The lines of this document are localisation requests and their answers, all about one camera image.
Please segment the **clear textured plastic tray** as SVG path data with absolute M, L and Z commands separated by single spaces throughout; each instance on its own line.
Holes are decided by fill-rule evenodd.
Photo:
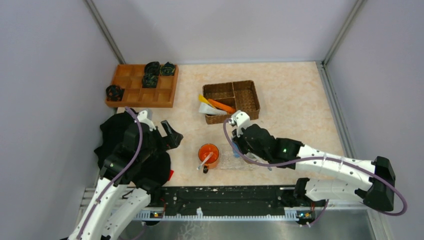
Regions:
M 253 171 L 258 165 L 246 162 L 242 157 L 235 155 L 229 148 L 220 148 L 220 157 L 217 168 L 219 170 Z

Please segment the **orange toothbrush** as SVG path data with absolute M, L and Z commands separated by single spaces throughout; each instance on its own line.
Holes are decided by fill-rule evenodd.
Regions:
M 235 108 L 233 108 L 233 107 L 231 107 L 231 106 L 229 106 L 229 105 L 223 104 L 223 103 L 221 103 L 221 102 L 218 102 L 218 101 L 216 101 L 216 100 L 208 99 L 208 102 L 209 102 L 211 105 L 213 105 L 214 107 L 216 107 L 216 108 L 218 108 L 218 109 L 220 109 L 220 110 L 222 110 L 222 111 L 225 111 L 225 112 L 227 112 L 228 114 L 234 114 L 234 113 L 236 112 L 236 109 L 235 109 Z

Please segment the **orange translucent plastic mug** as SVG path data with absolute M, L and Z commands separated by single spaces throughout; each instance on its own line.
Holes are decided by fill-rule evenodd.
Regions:
M 215 169 L 220 162 L 220 151 L 212 143 L 202 145 L 198 150 L 197 156 L 200 161 L 197 169 L 202 170 L 204 174 L 207 174 L 211 169 Z

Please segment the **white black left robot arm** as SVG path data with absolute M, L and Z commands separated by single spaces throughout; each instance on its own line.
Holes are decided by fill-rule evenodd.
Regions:
M 115 240 L 142 208 L 160 199 L 172 175 L 169 150 L 183 140 L 166 120 L 161 125 L 165 135 L 149 110 L 133 109 L 100 125 L 102 144 L 94 150 L 99 179 L 71 240 Z

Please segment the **blue toothbrush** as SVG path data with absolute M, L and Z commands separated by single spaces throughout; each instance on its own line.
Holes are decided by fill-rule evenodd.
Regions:
M 235 158 L 239 158 L 240 157 L 240 155 L 239 155 L 239 149 L 238 149 L 238 147 L 236 146 L 236 145 L 234 145 L 234 147 L 233 147 L 233 156 L 235 157 Z

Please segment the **brown wicker divided basket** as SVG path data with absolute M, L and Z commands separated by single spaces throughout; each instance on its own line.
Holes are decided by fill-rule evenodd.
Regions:
M 202 95 L 235 110 L 247 113 L 252 120 L 257 120 L 260 103 L 253 80 L 241 80 L 223 83 L 206 84 L 202 87 Z

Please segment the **white grey toothpaste tube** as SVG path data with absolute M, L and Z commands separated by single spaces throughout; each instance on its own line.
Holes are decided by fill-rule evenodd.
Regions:
M 214 108 L 210 106 L 207 103 L 201 102 L 198 112 L 205 115 L 211 115 L 211 116 L 223 116 L 227 115 L 228 113 L 224 110 Z

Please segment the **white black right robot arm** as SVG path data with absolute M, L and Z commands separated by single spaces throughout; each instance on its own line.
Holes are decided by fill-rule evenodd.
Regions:
M 360 160 L 330 154 L 297 140 L 274 137 L 257 124 L 232 130 L 231 140 L 249 163 L 332 177 L 331 180 L 298 179 L 296 197 L 312 201 L 358 201 L 377 211 L 394 210 L 396 175 L 386 157 Z

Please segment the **yellow toothbrush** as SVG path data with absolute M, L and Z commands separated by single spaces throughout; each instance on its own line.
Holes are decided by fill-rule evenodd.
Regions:
M 201 103 L 204 103 L 204 104 L 207 104 L 207 105 L 212 105 L 203 95 L 201 95 L 201 94 L 199 94 L 198 95 L 198 100 L 201 102 Z

